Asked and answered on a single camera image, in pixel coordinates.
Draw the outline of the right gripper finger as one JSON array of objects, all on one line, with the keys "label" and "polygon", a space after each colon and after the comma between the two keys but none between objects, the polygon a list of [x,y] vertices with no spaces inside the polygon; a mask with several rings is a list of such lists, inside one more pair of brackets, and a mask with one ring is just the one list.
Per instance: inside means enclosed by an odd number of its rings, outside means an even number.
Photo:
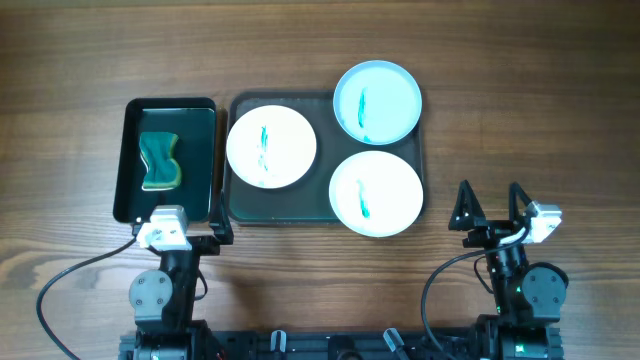
[{"label": "right gripper finger", "polygon": [[486,226],[486,216],[467,180],[459,185],[458,196],[448,228],[453,231],[470,231]]},{"label": "right gripper finger", "polygon": [[527,208],[532,199],[526,194],[518,182],[513,182],[509,186],[509,220],[511,222],[518,221],[522,215],[519,211],[519,203]]}]

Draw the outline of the white plate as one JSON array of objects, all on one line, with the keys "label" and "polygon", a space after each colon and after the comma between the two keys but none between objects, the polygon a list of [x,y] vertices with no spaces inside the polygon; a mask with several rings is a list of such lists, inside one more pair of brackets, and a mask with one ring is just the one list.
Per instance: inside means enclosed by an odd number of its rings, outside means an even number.
[{"label": "white plate", "polygon": [[416,171],[405,160],[383,151],[364,151],[345,159],[331,176],[328,195],[341,223],[375,238],[406,230],[424,203]]},{"label": "white plate", "polygon": [[317,140],[310,122],[281,105],[248,111],[232,126],[227,161],[244,182],[262,189],[293,184],[311,168]]}]

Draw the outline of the green yellow sponge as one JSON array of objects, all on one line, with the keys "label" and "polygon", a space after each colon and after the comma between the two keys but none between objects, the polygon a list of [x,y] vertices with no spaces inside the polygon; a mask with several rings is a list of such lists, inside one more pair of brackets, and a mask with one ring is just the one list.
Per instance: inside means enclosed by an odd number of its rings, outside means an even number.
[{"label": "green yellow sponge", "polygon": [[143,132],[139,138],[140,158],[146,168],[143,191],[168,191],[181,184],[182,170],[174,158],[179,140],[169,132]]}]

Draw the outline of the light blue plate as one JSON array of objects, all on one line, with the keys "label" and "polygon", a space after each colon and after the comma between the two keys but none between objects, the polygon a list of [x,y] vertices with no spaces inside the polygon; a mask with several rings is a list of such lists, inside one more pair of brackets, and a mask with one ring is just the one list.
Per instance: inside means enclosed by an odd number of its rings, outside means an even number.
[{"label": "light blue plate", "polygon": [[353,139],[383,146],[406,137],[422,113],[414,77],[389,61],[370,60],[346,71],[333,95],[338,124]]}]

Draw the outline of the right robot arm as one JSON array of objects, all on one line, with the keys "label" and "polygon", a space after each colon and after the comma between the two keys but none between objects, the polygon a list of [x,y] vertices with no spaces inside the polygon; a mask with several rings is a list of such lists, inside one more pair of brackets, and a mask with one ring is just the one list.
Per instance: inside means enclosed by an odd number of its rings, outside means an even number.
[{"label": "right robot arm", "polygon": [[519,184],[509,188],[509,218],[486,218],[470,183],[462,181],[449,228],[465,231],[465,248],[480,250],[490,276],[494,315],[480,315],[470,327],[471,359],[561,359],[559,331],[569,279],[559,267],[531,264],[525,247],[542,243],[562,222],[562,210],[541,204]]}]

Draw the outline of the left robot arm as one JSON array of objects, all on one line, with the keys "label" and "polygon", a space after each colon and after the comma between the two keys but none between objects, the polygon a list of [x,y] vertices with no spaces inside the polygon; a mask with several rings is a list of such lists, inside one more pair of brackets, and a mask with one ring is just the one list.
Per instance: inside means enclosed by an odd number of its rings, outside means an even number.
[{"label": "left robot arm", "polygon": [[134,239],[160,257],[156,270],[138,275],[129,289],[136,331],[122,337],[120,360],[224,359],[220,341],[204,320],[194,320],[199,269],[203,256],[217,256],[222,245],[231,245],[234,234],[225,210],[224,194],[215,195],[208,213],[210,235],[187,234],[189,219],[184,207],[159,205],[146,220],[132,225]]}]

